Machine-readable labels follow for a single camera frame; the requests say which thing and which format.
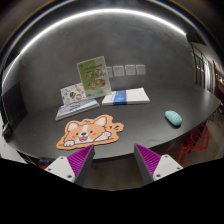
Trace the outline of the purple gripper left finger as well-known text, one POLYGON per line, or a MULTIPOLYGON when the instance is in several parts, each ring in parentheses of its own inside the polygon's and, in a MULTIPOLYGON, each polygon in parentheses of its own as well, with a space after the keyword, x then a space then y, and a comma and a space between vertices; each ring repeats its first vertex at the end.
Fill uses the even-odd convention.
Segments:
POLYGON ((82 186, 94 155, 94 146, 90 145, 68 157, 59 156, 46 168, 46 171, 82 186))

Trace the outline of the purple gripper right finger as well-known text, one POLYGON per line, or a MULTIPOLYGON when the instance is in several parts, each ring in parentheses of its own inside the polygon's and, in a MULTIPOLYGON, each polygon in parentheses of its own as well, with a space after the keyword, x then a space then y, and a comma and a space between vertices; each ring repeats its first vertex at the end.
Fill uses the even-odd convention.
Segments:
POLYGON ((182 169, 168 154, 159 155, 139 144, 134 145, 134 156, 145 185, 182 169))

